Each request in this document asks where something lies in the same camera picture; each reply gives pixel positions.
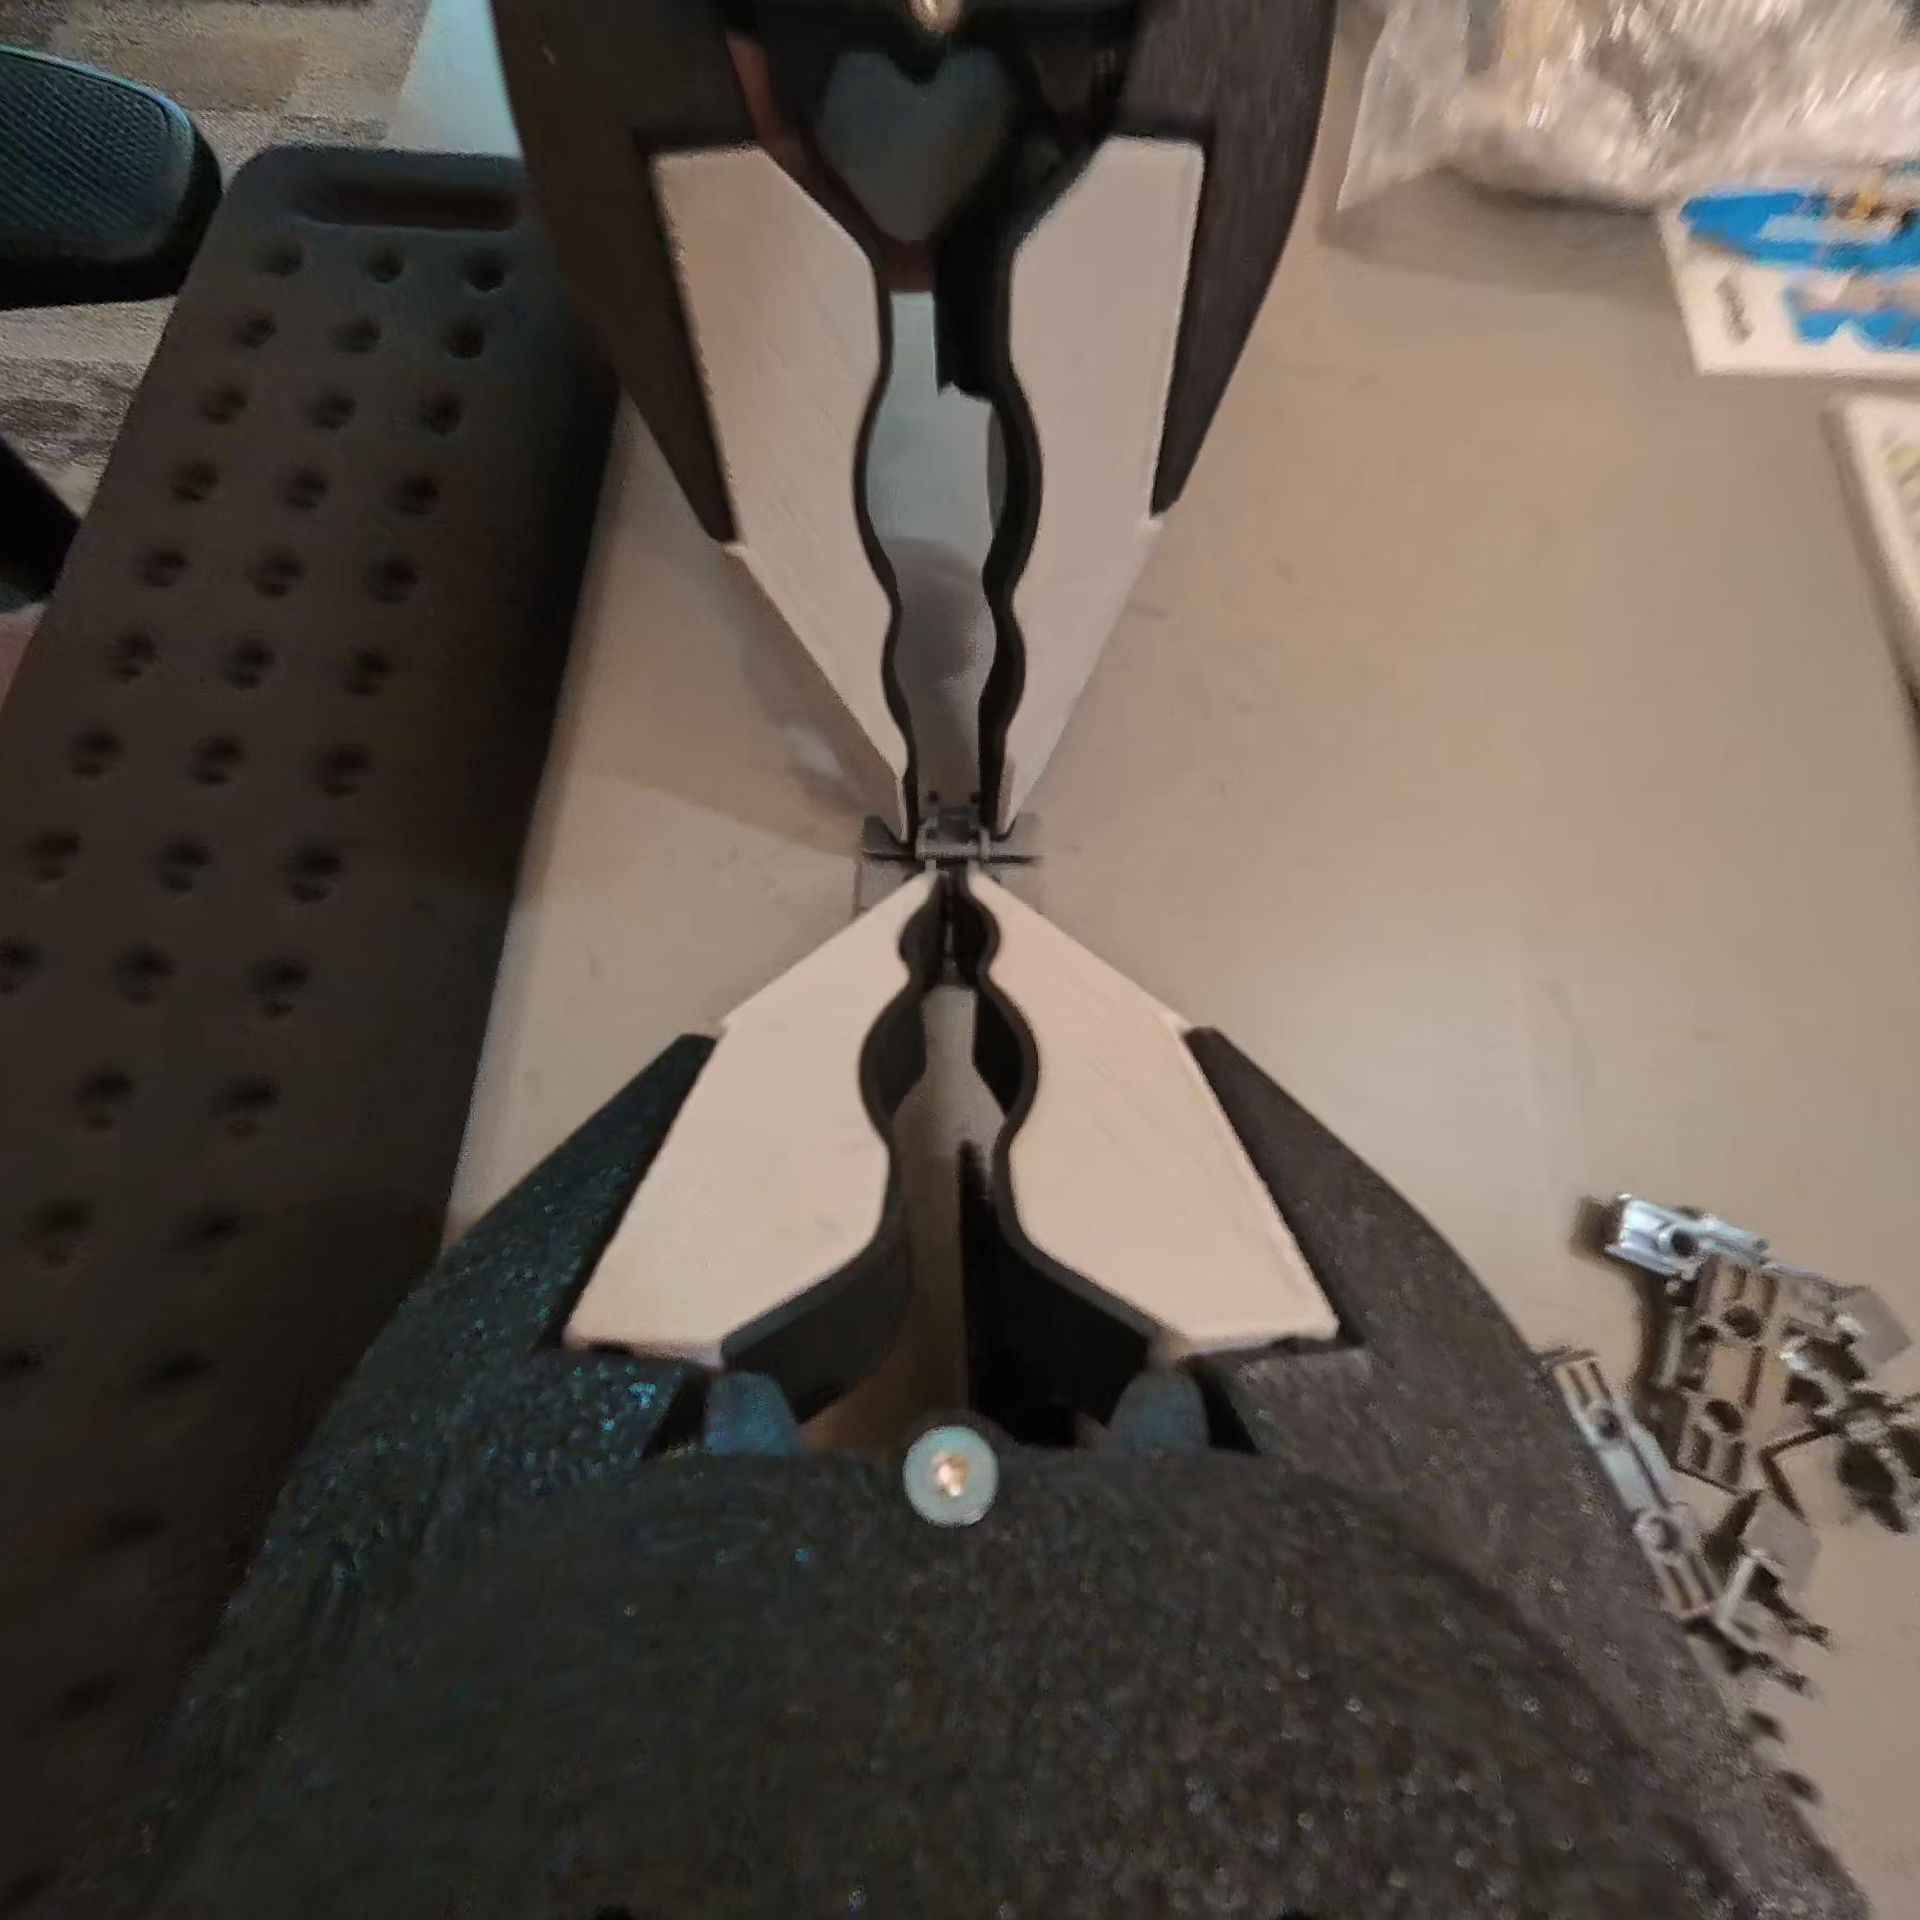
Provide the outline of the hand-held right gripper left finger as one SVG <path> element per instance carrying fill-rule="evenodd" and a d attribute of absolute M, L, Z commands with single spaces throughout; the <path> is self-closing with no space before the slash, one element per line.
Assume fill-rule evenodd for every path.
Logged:
<path fill-rule="evenodd" d="M 872 1289 L 880 1308 L 854 1308 L 854 1344 L 894 1338 L 894 1116 L 925 1074 L 942 921 L 942 877 L 925 869 L 721 1020 L 565 1345 L 702 1370 L 880 1368 L 836 1358 L 823 1321 Z"/>

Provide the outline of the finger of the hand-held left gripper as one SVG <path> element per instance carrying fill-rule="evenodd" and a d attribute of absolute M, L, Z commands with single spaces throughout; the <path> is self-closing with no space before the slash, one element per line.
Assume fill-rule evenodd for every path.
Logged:
<path fill-rule="evenodd" d="M 1156 476 L 1188 309 L 1205 154 L 1113 136 L 1014 244 L 1011 379 L 1025 445 L 1011 476 L 1018 692 L 999 739 L 994 828 L 1036 795 L 1162 527 Z"/>
<path fill-rule="evenodd" d="M 888 828 L 912 828 L 902 594 L 865 506 L 891 311 L 859 238 L 765 149 L 652 162 L 734 530 L 804 648 Z"/>

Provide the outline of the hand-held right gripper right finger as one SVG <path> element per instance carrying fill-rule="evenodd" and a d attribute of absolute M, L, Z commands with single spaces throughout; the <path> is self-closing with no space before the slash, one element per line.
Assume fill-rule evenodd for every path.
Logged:
<path fill-rule="evenodd" d="M 1189 1024 L 994 877 L 979 1012 L 1014 1040 L 1011 1244 L 1146 1364 L 1330 1344 L 1340 1317 L 1202 1074 Z"/>

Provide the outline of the grey track link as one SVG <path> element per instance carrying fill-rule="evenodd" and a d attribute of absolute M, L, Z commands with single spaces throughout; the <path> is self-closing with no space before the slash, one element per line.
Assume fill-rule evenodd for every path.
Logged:
<path fill-rule="evenodd" d="M 1018 869 L 1042 864 L 1040 819 L 1018 816 L 994 828 L 992 809 L 971 799 L 942 799 L 925 791 L 910 837 L 894 837 L 881 816 L 865 816 L 859 833 L 864 865 L 979 865 Z"/>

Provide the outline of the pile of grey track pieces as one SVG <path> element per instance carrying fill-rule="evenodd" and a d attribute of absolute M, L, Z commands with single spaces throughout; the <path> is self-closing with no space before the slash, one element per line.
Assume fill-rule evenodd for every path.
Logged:
<path fill-rule="evenodd" d="M 1639 1283 L 1645 1345 L 1629 1383 L 1590 1345 L 1551 1345 L 1541 1370 L 1659 1612 L 1775 1763 L 1789 1728 L 1757 1689 L 1814 1694 L 1805 1655 L 1833 1650 L 1810 1609 L 1824 1544 L 1853 1524 L 1918 1542 L 1918 1335 L 1877 1289 L 1698 1208 L 1590 1193 L 1574 1249 Z"/>

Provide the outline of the grey desk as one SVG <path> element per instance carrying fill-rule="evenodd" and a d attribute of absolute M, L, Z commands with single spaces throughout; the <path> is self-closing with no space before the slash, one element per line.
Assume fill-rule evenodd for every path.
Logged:
<path fill-rule="evenodd" d="M 1205 456 L 1036 795 L 1040 910 L 1629 1375 L 1578 1208 L 1918 1317 L 1918 739 L 1825 393 L 1698 379 L 1651 225 L 1336 219 L 1368 21 Z M 852 919 L 789 638 L 617 424 L 448 1235 Z M 1824 1544 L 1783 1767 L 1918 1918 L 1918 1542 Z"/>

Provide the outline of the dark office chair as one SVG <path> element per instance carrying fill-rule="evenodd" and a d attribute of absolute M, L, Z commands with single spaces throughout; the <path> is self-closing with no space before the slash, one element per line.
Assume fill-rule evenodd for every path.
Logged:
<path fill-rule="evenodd" d="M 175 297 L 218 203 L 218 156 L 173 99 L 3 46 L 7 316 Z"/>

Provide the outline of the bubble wrap bag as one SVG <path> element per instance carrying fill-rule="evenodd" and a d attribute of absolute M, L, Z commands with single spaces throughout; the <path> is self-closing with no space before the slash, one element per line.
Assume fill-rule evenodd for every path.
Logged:
<path fill-rule="evenodd" d="M 1340 207 L 1453 172 L 1668 207 L 1918 162 L 1918 3 L 1377 3 Z"/>

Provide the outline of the black perforated foam pad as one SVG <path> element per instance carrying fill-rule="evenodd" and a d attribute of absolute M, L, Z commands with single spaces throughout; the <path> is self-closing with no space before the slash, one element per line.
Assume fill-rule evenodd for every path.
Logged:
<path fill-rule="evenodd" d="M 614 375 L 514 162 L 274 149 L 3 700 L 3 1918 L 443 1227 Z"/>

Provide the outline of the blue sticker sheet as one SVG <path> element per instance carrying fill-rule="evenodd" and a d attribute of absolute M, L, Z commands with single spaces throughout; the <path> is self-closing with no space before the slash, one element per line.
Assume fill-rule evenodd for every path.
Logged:
<path fill-rule="evenodd" d="M 1918 168 L 1754 184 L 1659 214 L 1702 375 L 1918 384 Z"/>

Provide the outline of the instruction manual booklet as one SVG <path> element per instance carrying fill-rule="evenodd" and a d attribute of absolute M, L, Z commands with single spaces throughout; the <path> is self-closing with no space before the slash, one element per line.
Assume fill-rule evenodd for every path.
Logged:
<path fill-rule="evenodd" d="M 1837 398 L 1825 431 L 1885 638 L 1918 692 L 1918 402 Z"/>

